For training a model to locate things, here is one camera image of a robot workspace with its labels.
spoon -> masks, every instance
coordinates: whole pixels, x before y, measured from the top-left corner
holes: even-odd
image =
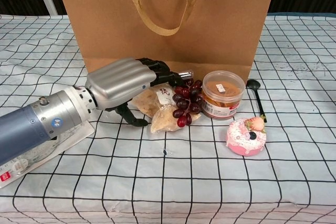
[[[256,95],[256,98],[257,98],[258,105],[259,105],[260,116],[263,115],[264,122],[267,123],[267,120],[266,120],[266,116],[265,116],[264,110],[262,109],[263,106],[261,106],[260,97],[259,97],[259,95],[258,95],[258,89],[260,88],[260,83],[259,83],[259,81],[250,79],[250,80],[247,81],[247,83],[246,83],[246,87],[247,87],[247,88],[250,88],[250,89],[252,89],[252,90],[254,91],[254,93],[255,93],[255,95]]]

plastic container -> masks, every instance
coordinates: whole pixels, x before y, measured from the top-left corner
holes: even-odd
[[[245,82],[228,71],[214,71],[203,79],[203,112],[215,119],[229,119],[236,114]]]

silver robotic hand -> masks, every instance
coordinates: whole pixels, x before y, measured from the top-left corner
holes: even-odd
[[[183,79],[192,75],[171,72],[162,61],[132,58],[89,73],[84,88],[68,87],[0,117],[0,166],[87,121],[94,109],[115,110],[129,124],[146,126],[146,120],[134,117],[128,102],[157,84],[183,86]]]
[[[151,59],[122,59],[88,74],[85,87],[91,93],[97,109],[115,110],[133,126],[146,126],[144,119],[134,117],[128,102],[143,90],[168,82],[171,86],[184,86],[191,71],[171,72],[162,61]]]

grape bunch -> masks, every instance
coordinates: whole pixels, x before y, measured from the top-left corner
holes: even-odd
[[[193,79],[186,81],[185,87],[176,87],[173,100],[178,107],[173,112],[173,117],[177,118],[177,125],[183,128],[185,125],[192,123],[192,117],[190,113],[199,114],[201,112],[201,106],[203,103],[202,95],[202,81]]]

donut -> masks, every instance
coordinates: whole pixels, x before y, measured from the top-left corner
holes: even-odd
[[[266,142],[264,119],[237,119],[227,130],[226,146],[234,153],[242,156],[253,156],[260,153]]]

